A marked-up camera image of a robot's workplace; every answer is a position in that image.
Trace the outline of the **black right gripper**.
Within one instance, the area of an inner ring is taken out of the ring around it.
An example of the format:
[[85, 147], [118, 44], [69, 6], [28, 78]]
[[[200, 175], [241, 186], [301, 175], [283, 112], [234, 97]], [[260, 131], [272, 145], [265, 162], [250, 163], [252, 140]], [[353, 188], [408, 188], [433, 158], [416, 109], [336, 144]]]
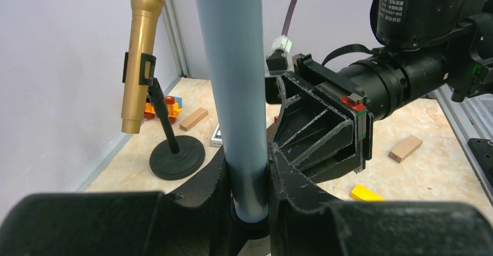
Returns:
[[292, 62], [295, 74], [277, 79], [282, 101], [273, 142], [315, 183], [363, 171], [372, 158], [374, 120], [364, 89], [310, 54]]

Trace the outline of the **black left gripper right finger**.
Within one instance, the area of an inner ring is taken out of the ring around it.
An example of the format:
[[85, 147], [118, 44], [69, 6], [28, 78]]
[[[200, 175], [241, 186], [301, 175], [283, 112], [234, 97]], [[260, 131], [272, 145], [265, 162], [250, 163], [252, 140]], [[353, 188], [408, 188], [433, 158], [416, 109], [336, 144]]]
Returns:
[[471, 205], [343, 201], [269, 152], [272, 255], [491, 255], [492, 226]]

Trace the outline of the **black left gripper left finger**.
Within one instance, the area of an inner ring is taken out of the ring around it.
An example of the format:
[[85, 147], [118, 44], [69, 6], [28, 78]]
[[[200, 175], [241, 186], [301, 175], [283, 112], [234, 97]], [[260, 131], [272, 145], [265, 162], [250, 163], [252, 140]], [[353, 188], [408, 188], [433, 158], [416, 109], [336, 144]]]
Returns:
[[1, 225], [2, 255], [237, 255], [223, 150], [174, 191], [32, 194]]

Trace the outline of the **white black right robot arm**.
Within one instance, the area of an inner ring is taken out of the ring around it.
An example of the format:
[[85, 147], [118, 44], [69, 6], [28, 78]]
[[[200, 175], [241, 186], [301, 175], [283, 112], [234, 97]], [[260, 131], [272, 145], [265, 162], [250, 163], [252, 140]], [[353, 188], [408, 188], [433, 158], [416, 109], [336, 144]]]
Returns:
[[346, 45], [320, 63], [288, 63], [293, 11], [266, 59], [266, 101], [281, 106], [269, 145], [315, 183], [361, 172], [374, 123], [441, 86], [455, 102], [492, 92], [492, 0], [373, 0], [380, 46]]

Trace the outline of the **light blue music stand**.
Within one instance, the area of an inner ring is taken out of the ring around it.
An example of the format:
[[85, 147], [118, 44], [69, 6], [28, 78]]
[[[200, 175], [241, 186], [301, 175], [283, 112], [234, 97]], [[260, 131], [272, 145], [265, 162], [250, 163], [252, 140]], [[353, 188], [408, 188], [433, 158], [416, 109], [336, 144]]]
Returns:
[[196, 0], [237, 216], [268, 214], [262, 0]]

